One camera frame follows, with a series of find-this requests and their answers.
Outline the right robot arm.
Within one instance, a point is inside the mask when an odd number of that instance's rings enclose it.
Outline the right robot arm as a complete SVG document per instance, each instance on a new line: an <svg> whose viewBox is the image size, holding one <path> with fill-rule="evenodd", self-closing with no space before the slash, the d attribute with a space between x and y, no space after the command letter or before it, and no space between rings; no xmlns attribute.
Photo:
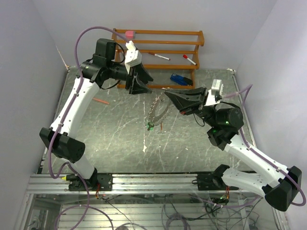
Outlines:
<svg viewBox="0 0 307 230"><path fill-rule="evenodd" d="M267 156L248 142L243 132L244 116L240 106L223 103L221 90L203 87L194 90L166 90L165 94L182 115L198 116L210 129L210 143L242 160L254 174L220 165L212 172L212 186L218 190L237 187L263 197L276 210L286 211L291 205L304 206L306 196L301 188L302 171L287 167Z"/></svg>

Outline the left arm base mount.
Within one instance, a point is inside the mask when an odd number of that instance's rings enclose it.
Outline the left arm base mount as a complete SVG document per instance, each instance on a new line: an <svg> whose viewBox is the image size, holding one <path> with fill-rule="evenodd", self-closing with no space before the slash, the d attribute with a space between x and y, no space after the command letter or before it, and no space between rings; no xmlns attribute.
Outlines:
<svg viewBox="0 0 307 230"><path fill-rule="evenodd" d="M78 176L69 174L65 180L70 182L69 191L86 191L85 185ZM89 191L111 191L113 176L107 173L96 173L90 179L85 179L85 182Z"/></svg>

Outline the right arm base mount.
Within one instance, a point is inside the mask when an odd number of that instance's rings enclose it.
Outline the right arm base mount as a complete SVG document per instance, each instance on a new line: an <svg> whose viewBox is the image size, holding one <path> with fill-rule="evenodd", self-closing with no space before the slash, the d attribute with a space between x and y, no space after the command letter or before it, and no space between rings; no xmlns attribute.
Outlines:
<svg viewBox="0 0 307 230"><path fill-rule="evenodd" d="M225 171L231 169L232 173L237 170L228 165L221 164L212 172L197 172L196 179L192 180L192 184L197 186L199 191L213 191L226 189L226 184L222 180Z"/></svg>

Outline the round metal keyring disc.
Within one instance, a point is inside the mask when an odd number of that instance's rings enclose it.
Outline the round metal keyring disc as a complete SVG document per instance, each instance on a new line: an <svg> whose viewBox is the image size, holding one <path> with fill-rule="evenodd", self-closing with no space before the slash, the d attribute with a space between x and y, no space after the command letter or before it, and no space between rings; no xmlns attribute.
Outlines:
<svg viewBox="0 0 307 230"><path fill-rule="evenodd" d="M160 93L153 101L148 112L148 122L154 123L154 127L160 126L173 108L173 103L165 95Z"/></svg>

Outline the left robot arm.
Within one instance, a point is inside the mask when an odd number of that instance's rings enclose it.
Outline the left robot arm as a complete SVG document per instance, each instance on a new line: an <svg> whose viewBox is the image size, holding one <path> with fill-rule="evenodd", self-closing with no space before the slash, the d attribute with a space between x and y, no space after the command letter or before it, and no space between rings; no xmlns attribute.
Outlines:
<svg viewBox="0 0 307 230"><path fill-rule="evenodd" d="M142 55L132 41L126 43L124 64L115 62L117 43L98 39L90 61L81 64L73 89L60 114L49 128L42 128L39 135L47 147L48 155L54 154L81 175L81 185L86 190L97 187L95 168L87 160L85 144L76 140L80 122L90 102L108 79L125 81L129 94L151 93L147 84L153 81L142 64Z"/></svg>

